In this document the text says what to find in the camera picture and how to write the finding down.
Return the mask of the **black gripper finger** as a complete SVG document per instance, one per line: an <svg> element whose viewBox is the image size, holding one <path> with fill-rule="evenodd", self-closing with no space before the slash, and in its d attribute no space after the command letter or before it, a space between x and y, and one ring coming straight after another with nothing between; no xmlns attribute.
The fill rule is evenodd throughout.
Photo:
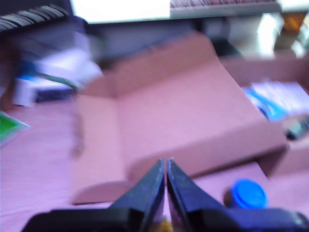
<svg viewBox="0 0 309 232"><path fill-rule="evenodd" d="M225 207L196 185L174 159L167 161L167 187L176 232L227 231Z"/></svg>
<svg viewBox="0 0 309 232"><path fill-rule="evenodd" d="M148 232L165 193L164 161L159 159L138 183L117 199L111 209L119 209L125 220L112 232Z"/></svg>

